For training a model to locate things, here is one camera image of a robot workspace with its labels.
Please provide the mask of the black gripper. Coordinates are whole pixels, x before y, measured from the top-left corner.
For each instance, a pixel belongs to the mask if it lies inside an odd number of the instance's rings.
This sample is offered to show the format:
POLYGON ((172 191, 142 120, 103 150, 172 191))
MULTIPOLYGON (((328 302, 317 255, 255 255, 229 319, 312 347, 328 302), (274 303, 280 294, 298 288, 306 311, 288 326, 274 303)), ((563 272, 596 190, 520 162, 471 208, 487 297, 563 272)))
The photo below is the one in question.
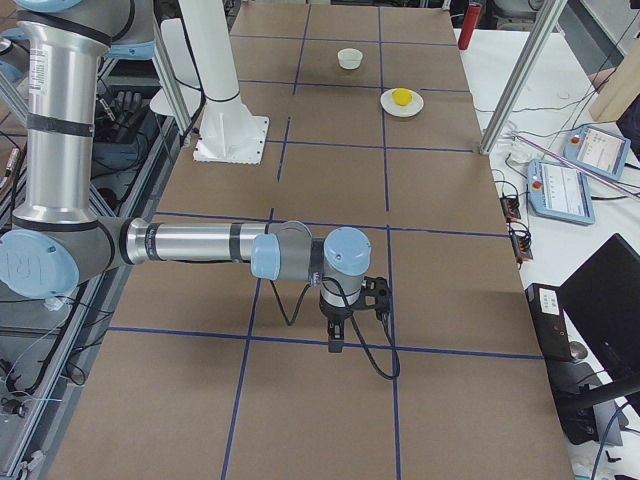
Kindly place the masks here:
POLYGON ((357 304, 345 306, 334 306, 328 303, 323 297, 319 302, 320 310, 327 319, 328 352, 341 353, 344 348, 344 323, 345 320, 355 311, 359 310, 357 304))

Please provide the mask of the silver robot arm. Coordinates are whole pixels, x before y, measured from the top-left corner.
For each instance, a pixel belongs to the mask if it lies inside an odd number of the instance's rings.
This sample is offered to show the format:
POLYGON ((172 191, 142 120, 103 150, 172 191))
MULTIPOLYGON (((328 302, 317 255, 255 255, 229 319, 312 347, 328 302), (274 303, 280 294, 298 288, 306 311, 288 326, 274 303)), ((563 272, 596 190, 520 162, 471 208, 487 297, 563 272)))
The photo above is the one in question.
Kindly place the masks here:
POLYGON ((319 286, 328 349, 341 351, 359 308, 371 245, 358 229, 316 238, 281 225, 166 224, 95 215, 89 207, 99 61, 128 48, 160 53, 150 1, 22 1, 30 43, 26 197, 1 239, 1 279, 15 293, 46 299, 122 265, 145 261, 247 263, 270 281, 319 286))

